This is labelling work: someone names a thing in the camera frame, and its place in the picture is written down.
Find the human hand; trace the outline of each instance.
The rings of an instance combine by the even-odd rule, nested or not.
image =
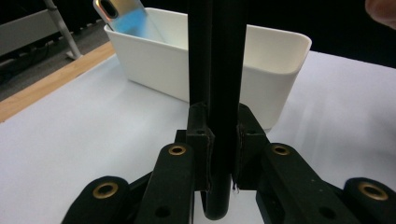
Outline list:
[[[396,30],[396,0],[366,0],[365,7],[373,20]]]

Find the white container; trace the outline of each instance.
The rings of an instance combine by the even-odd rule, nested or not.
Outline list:
[[[126,76],[157,91],[189,101],[187,15],[146,8],[163,42],[105,31]],[[283,109],[311,40],[292,32],[247,26],[241,103],[250,107],[264,129],[272,128]]]

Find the brass insert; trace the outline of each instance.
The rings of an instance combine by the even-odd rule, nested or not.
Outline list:
[[[290,154],[290,150],[286,147],[282,146],[273,146],[272,150],[275,154],[281,155],[281,156],[287,156]]]
[[[389,197],[384,190],[368,182],[359,183],[358,188],[361,193],[374,200],[385,201]]]
[[[93,190],[93,197],[97,199],[106,199],[111,196],[113,196],[117,190],[119,189],[119,186],[114,183],[114,182],[106,182],[98,185],[94,190]]]
[[[180,156],[183,155],[187,149],[183,146],[173,146],[169,148],[169,154],[174,155],[174,156]]]

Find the white table surface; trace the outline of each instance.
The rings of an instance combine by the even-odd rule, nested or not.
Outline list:
[[[268,137],[337,187],[364,176],[396,189],[395,98],[395,69],[311,51]],[[128,81],[110,57],[0,124],[0,223],[60,223],[95,178],[133,182],[187,114],[187,103]],[[195,223],[212,223],[197,199]],[[262,223],[254,192],[230,200],[216,223]]]

